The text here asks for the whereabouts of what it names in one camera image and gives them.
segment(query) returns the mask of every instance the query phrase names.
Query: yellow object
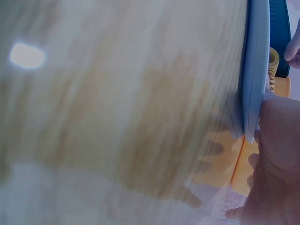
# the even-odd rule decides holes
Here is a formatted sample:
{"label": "yellow object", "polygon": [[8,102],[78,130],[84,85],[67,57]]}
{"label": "yellow object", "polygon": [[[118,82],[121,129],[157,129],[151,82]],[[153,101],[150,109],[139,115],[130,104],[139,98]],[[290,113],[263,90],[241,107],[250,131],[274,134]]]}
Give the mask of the yellow object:
{"label": "yellow object", "polygon": [[279,65],[279,55],[274,48],[270,48],[270,57],[269,57],[269,68],[268,74],[270,77],[270,90],[274,91],[275,88],[275,74]]}

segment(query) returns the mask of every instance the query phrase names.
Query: hand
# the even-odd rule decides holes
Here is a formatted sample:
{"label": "hand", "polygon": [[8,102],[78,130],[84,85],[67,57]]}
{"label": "hand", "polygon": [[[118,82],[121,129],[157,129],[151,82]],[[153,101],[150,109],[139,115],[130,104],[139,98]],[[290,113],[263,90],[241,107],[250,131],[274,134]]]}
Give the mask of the hand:
{"label": "hand", "polygon": [[249,157],[254,168],[243,207],[225,217],[242,225],[293,225],[300,222],[300,102],[270,94],[261,108],[255,134],[259,154]]}
{"label": "hand", "polygon": [[285,49],[284,58],[294,68],[300,69],[300,19],[294,37]]}
{"label": "hand", "polygon": [[291,67],[300,69],[300,49],[299,46],[294,45],[292,41],[285,49],[284,58]]}

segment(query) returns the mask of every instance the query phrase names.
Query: wood grain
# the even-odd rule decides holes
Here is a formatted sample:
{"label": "wood grain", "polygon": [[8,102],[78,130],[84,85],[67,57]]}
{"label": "wood grain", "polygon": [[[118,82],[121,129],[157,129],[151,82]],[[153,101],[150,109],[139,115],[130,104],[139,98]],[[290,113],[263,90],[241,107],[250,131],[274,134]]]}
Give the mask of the wood grain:
{"label": "wood grain", "polygon": [[187,183],[229,184],[246,0],[0,6],[3,224],[182,224],[205,207]]}

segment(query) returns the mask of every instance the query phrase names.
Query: dark blue object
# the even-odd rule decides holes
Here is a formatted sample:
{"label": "dark blue object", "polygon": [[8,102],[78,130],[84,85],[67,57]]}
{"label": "dark blue object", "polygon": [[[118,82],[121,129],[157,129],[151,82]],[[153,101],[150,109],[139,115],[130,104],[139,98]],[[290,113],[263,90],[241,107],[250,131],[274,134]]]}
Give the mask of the dark blue object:
{"label": "dark blue object", "polygon": [[270,46],[279,54],[276,76],[286,78],[290,66],[284,60],[287,44],[291,40],[290,21],[285,0],[270,0]]}

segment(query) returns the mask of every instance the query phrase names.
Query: blue plastic object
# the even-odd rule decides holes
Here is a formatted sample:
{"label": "blue plastic object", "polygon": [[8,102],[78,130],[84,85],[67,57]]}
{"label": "blue plastic object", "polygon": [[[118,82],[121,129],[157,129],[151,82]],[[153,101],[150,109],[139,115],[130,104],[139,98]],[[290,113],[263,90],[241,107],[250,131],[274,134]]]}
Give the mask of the blue plastic object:
{"label": "blue plastic object", "polygon": [[242,77],[244,132],[252,143],[266,85],[270,53],[269,0],[251,0]]}

